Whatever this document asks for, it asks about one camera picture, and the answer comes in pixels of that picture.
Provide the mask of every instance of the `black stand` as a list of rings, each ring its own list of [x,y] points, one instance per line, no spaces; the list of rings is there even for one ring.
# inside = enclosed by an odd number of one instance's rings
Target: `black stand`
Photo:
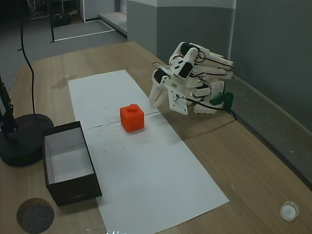
[[[0,133],[0,157],[11,166],[27,166],[42,159],[43,131],[53,128],[47,116],[30,114],[15,119],[19,129],[5,139]]]
[[[42,159],[43,131],[53,128],[47,116],[30,114],[13,117],[13,105],[0,77],[0,98],[5,113],[0,111],[0,157],[11,166],[27,166]]]

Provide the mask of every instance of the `white plastic lid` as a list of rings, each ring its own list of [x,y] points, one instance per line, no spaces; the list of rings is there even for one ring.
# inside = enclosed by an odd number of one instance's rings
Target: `white plastic lid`
[[[294,221],[299,215],[299,207],[293,201],[286,201],[280,209],[280,215],[287,222]]]

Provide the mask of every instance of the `orange cube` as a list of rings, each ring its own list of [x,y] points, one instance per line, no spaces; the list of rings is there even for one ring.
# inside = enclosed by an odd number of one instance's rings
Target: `orange cube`
[[[136,104],[122,107],[120,119],[123,128],[128,133],[144,128],[144,113]]]

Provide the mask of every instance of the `black lamp base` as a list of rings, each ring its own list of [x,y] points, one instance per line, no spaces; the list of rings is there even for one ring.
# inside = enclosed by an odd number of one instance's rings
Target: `black lamp base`
[[[0,132],[0,157],[11,166],[28,166],[42,159],[43,131],[53,128],[44,115],[30,114],[15,119],[19,129],[6,140]]]

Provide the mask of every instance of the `black box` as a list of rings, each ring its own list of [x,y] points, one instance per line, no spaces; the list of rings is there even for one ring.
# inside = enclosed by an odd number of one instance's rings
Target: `black box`
[[[71,23],[69,14],[54,14],[52,15],[53,27],[61,27]]]
[[[102,196],[80,122],[44,131],[46,187],[58,206]]]

